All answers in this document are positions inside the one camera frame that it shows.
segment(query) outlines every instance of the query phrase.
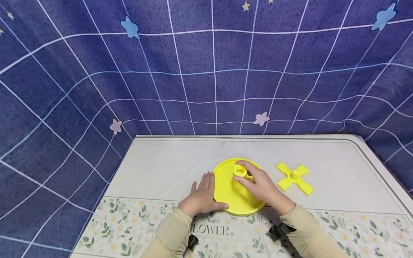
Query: table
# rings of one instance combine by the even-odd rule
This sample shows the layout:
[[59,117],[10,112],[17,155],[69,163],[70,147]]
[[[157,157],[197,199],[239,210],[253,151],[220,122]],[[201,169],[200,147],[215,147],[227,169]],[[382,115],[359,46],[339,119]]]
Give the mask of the table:
[[[314,192],[293,185],[285,193],[352,257],[413,257],[413,201],[360,137],[243,135],[137,136],[71,258],[139,257],[192,182],[235,157],[256,162],[275,183],[285,177],[280,162],[306,166]],[[297,257],[286,239],[265,235],[273,224],[269,207],[248,217],[197,216],[199,245],[185,257]]]

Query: yellow round tray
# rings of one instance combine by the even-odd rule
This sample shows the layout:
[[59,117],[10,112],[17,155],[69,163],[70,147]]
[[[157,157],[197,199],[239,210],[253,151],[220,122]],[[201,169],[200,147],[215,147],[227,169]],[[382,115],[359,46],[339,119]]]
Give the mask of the yellow round tray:
[[265,203],[255,198],[250,191],[233,179],[234,175],[237,175],[252,181],[252,176],[247,169],[235,164],[238,160],[249,161],[247,159],[227,159],[214,169],[214,199],[229,205],[226,212],[237,216],[248,216],[261,210]]

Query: yellow plastic base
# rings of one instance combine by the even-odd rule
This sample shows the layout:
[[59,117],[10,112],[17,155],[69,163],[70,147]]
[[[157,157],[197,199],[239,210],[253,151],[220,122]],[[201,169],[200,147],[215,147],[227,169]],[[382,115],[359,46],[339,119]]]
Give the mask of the yellow plastic base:
[[280,163],[277,165],[277,169],[287,176],[287,178],[284,178],[277,183],[277,186],[283,192],[285,192],[291,186],[291,184],[296,184],[298,188],[307,196],[314,191],[314,189],[309,184],[301,179],[303,175],[309,172],[308,169],[303,165],[299,166],[296,170],[291,171],[287,167],[287,165]]
[[265,203],[255,198],[250,191],[233,179],[236,175],[252,182],[252,176],[246,168],[235,164],[238,160],[249,161],[247,159],[227,159],[214,169],[214,199],[217,202],[225,202],[229,205],[229,209],[225,210],[226,212],[236,216],[248,216],[261,210]]

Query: beige sleeve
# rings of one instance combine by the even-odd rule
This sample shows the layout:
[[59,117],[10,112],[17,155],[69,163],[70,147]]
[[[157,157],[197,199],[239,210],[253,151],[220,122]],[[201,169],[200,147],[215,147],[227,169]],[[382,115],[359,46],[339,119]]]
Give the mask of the beige sleeve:
[[287,234],[292,245],[303,258],[348,257],[336,243],[325,234],[318,221],[301,205],[280,216],[281,222],[296,229]]
[[182,258],[188,246],[191,222],[190,216],[175,208],[159,224],[155,238],[140,258]]

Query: yellow star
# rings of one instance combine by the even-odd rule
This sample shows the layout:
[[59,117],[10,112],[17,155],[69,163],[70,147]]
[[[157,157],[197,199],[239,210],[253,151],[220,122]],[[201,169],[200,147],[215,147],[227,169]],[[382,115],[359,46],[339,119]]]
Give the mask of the yellow star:
[[242,6],[244,11],[249,11],[249,3],[247,3],[247,0],[245,0],[245,4]]

